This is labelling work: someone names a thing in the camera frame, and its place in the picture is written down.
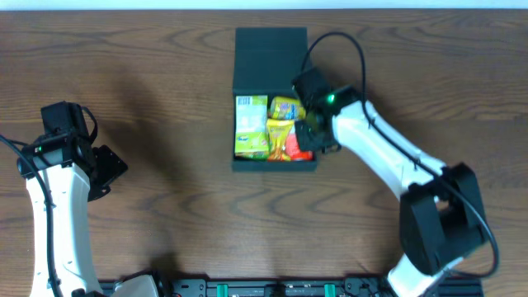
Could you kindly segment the yellow snack cup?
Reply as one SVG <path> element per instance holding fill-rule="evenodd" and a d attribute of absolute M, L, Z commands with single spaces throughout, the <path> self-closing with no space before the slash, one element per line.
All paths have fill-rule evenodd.
<path fill-rule="evenodd" d="M 306 110 L 298 99 L 274 97 L 269 114 L 274 120 L 302 120 L 306 116 Z"/>

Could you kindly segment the yellow Julie's snack packet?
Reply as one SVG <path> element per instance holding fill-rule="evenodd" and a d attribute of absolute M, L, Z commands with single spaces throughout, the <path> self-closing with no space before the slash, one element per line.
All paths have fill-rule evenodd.
<path fill-rule="evenodd" d="M 293 120 L 267 120 L 266 129 L 270 141 L 269 161 L 290 161 L 290 156 L 286 153 L 285 146 L 294 123 Z"/>

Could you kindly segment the red chips can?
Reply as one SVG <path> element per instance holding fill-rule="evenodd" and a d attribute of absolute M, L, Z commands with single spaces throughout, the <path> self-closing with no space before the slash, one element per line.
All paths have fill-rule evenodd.
<path fill-rule="evenodd" d="M 314 157 L 311 151 L 302 151 L 300 149 L 294 126 L 286 138 L 285 152 L 291 161 L 311 161 Z"/>

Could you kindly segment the black box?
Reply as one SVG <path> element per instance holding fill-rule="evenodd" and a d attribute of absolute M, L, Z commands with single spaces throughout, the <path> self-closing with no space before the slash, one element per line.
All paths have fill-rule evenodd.
<path fill-rule="evenodd" d="M 233 170 L 238 172 L 310 172 L 311 161 L 269 161 L 237 157 L 234 153 L 236 96 L 266 95 L 267 119 L 274 97 L 294 98 L 291 80 L 299 72 L 307 49 L 304 28 L 238 28 L 235 32 L 233 73 Z"/>

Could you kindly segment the green Pretz snack box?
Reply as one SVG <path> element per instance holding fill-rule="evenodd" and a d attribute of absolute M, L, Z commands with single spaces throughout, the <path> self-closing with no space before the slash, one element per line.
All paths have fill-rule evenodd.
<path fill-rule="evenodd" d="M 234 153 L 237 157 L 268 158 L 267 99 L 266 95 L 236 96 Z"/>

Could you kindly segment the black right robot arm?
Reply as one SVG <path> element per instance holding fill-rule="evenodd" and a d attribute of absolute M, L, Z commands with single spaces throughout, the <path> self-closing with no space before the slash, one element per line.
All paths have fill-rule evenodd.
<path fill-rule="evenodd" d="M 352 151 L 398 198 L 403 255 L 385 277 L 394 295 L 426 295 L 466 257 L 496 242 L 467 165 L 449 167 L 423 152 L 353 87 L 294 90 L 307 110 L 296 126 L 299 146 Z"/>

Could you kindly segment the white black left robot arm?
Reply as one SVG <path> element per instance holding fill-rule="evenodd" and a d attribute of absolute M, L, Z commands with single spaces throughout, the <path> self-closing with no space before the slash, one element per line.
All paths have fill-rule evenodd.
<path fill-rule="evenodd" d="M 20 151 L 34 222 L 33 296 L 158 296 L 150 274 L 104 291 L 92 260 L 87 204 L 110 191 L 127 167 L 107 146 L 74 131 L 40 136 Z"/>

